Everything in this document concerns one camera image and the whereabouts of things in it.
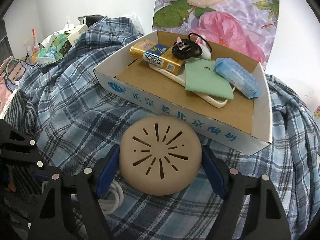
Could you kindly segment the green fabric pouch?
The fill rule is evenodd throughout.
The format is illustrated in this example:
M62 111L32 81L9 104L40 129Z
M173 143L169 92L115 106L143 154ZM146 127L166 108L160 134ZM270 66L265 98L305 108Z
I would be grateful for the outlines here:
M192 57L185 62L185 90L233 100L231 84L215 71L215 61Z

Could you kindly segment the green patterned tissue pack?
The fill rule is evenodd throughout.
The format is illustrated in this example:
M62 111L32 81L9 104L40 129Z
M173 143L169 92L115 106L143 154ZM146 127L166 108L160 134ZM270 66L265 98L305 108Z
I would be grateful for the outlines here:
M39 64L55 62L63 58L71 48L67 33L53 33L40 43L36 59Z

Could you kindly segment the cartoon paper bag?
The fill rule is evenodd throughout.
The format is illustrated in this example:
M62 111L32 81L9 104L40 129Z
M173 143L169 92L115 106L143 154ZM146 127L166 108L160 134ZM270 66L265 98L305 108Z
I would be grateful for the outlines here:
M0 111L4 111L9 104L10 97L14 90L18 87L19 81L24 74L34 65L28 64L25 61L18 60L13 56L8 57L1 64L1 93L0 93Z

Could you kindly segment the black box at wall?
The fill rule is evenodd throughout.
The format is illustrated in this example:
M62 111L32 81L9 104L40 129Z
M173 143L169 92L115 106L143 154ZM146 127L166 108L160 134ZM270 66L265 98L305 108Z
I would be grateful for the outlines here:
M99 22L104 17L101 15L85 15L78 17L78 21L80 24L86 24L88 27L92 26L93 24Z

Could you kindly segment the rose flower painting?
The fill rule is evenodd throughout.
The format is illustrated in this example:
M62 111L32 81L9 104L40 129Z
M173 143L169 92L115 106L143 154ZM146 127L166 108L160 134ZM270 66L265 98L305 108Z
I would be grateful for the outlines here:
M266 66L279 18L279 0L156 0L153 28L204 35Z

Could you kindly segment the blue tissue packet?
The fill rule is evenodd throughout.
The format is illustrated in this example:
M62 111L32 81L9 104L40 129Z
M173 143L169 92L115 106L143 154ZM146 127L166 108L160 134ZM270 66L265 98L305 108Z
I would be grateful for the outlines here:
M255 77L231 58L217 58L215 71L248 99L257 98L258 83Z

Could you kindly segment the pink white hair clip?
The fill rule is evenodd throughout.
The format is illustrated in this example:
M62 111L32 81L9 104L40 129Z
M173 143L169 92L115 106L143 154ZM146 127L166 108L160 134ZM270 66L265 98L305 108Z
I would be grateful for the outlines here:
M213 49L204 35L190 33L187 39L177 38L172 48L174 57L180 60L187 60L192 57L199 57L211 60Z

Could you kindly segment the cardboard tray box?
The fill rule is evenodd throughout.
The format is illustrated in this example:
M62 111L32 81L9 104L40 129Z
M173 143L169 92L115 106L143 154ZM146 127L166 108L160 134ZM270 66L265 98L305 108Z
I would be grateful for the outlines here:
M247 69L258 83L258 98L236 90L234 98L216 108L130 55L129 43L94 67L101 86L152 113L176 117L197 133L246 155L272 143L272 104L262 65L244 54L211 43L212 58L229 57Z

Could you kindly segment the gripper body left black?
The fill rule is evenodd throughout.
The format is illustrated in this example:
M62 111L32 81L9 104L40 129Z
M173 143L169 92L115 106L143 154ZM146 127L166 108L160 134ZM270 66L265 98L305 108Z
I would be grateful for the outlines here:
M49 180L33 217L25 219L7 204L1 204L9 226L29 230L29 239L76 239L65 227L64 207L69 194L61 171L51 166L39 166L42 161L35 142L4 120L1 120L1 163L28 167L38 177Z

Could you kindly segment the small beige box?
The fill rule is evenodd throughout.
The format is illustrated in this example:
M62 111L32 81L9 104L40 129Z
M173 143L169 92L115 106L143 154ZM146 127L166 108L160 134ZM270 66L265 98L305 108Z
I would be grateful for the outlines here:
M69 31L68 41L73 46L75 41L88 29L86 24L77 25L73 30Z

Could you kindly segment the beige round slotted disc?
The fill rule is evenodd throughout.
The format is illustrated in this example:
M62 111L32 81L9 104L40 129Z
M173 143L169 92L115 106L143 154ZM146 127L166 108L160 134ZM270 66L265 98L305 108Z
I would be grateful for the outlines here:
M194 130L176 118L156 115L135 122L120 142L119 169L133 188L166 196L188 187L202 161Z

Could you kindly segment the blue plaid shirt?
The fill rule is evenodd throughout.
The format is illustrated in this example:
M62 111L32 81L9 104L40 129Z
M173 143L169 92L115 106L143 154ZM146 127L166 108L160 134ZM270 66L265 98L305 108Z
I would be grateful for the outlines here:
M99 85L94 67L140 37L126 17L105 17L84 32L61 60L25 73L5 116L34 138L45 163L76 174L107 155L134 122L148 112ZM271 93L273 142L245 156L200 137L227 165L246 176L267 174L298 239L319 210L319 128L301 98L278 78L266 77ZM152 197L120 177L124 204L106 220L116 239L205 239L222 200L203 171L179 193Z

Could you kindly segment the yellow blue cigarette pack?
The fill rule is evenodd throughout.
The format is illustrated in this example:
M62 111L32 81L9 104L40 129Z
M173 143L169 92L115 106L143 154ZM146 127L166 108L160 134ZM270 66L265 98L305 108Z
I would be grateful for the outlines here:
M130 48L130 55L175 75L184 64L183 60L180 60L173 55L172 47L167 47L150 40L137 42Z

